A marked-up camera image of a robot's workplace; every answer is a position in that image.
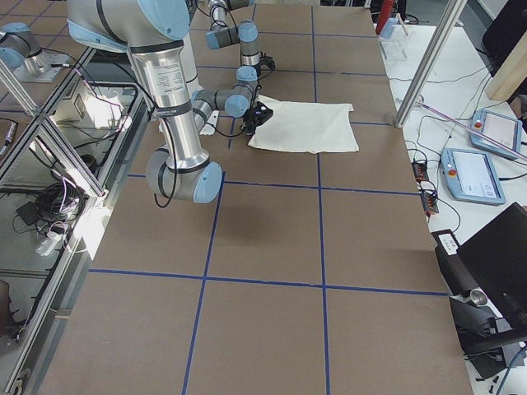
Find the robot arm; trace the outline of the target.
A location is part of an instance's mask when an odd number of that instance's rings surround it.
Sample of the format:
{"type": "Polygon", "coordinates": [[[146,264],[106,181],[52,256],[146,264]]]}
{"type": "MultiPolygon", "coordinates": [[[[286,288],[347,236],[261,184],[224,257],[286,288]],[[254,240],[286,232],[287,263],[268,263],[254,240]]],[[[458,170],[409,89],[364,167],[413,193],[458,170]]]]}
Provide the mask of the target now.
{"type": "Polygon", "coordinates": [[[230,89],[208,91],[197,80],[190,46],[190,13],[186,1],[69,1],[68,29],[79,44],[125,53],[138,84],[152,103],[165,145],[147,165],[147,183],[156,196],[168,200],[209,203],[220,191],[222,168],[202,147],[199,133],[215,111],[241,119],[249,136],[266,123],[273,111],[259,101],[262,67],[275,63],[259,49],[259,32],[251,20],[237,26],[225,22],[228,12],[248,1],[211,1],[210,49],[240,46],[241,65],[230,89]]]}
{"type": "Polygon", "coordinates": [[[259,31],[252,20],[237,23],[232,12],[253,5],[254,1],[209,1],[210,29],[206,41],[211,50],[238,44],[240,65],[253,67],[260,76],[262,69],[270,72],[276,69],[274,59],[260,50],[259,31]]]}

